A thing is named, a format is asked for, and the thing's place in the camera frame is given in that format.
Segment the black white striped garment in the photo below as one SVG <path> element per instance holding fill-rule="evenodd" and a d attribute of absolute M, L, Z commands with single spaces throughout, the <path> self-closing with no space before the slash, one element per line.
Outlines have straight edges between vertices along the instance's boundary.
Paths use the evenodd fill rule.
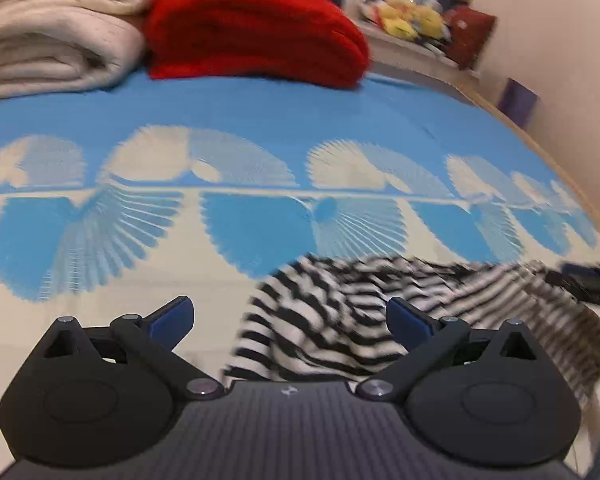
<path fill-rule="evenodd" d="M 519 318 L 586 403 L 600 380 L 600 317 L 547 284 L 547 271 L 538 262 L 306 255 L 257 284 L 223 382 L 362 382 L 406 352 L 386 323 L 388 301 L 398 298 L 432 318 L 455 315 L 475 328 Z"/>

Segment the blue white patterned bedspread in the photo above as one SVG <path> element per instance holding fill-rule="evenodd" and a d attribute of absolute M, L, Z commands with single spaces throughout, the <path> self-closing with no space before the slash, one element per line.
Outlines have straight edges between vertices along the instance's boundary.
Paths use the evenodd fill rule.
<path fill-rule="evenodd" d="M 437 81 L 136 73 L 0 103 L 0 397 L 55 318 L 102 325 L 178 295 L 196 308 L 178 351 L 218 374 L 257 282 L 306 254 L 600 263 L 600 225 Z"/>

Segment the purple box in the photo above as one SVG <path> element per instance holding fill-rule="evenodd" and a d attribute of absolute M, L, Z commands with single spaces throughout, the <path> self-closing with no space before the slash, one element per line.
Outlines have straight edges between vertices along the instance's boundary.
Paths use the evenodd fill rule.
<path fill-rule="evenodd" d="M 498 110 L 524 129 L 529 125 L 538 96 L 519 81 L 508 78 L 498 101 Z"/>

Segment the dark red cushion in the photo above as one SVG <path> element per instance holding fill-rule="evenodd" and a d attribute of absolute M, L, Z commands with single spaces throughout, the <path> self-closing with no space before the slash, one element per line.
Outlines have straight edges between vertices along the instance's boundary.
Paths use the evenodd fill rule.
<path fill-rule="evenodd" d="M 444 20 L 451 35 L 450 42 L 443 49 L 445 55 L 460 70 L 473 68 L 498 18 L 470 6 L 454 6 L 444 14 Z"/>

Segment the yellow plush toys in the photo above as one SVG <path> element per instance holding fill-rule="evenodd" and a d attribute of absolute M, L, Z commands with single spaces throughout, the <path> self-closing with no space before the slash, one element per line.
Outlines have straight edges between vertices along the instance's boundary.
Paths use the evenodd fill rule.
<path fill-rule="evenodd" d="M 391 37 L 417 42 L 448 41 L 448 25 L 432 6 L 414 0 L 375 0 L 367 5 L 368 16 Z"/>

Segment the folded beige blanket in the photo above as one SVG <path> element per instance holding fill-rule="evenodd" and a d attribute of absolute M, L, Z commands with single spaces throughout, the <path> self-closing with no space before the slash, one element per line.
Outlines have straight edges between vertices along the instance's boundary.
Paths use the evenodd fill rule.
<path fill-rule="evenodd" d="M 145 52 L 155 0 L 0 0 L 0 100 L 118 84 Z"/>

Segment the red folded blanket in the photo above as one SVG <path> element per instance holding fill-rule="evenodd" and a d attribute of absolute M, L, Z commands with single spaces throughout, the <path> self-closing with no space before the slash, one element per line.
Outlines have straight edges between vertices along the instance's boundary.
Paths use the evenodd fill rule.
<path fill-rule="evenodd" d="M 362 32 L 328 0 L 156 0 L 144 23 L 154 79 L 267 76 L 350 89 Z"/>

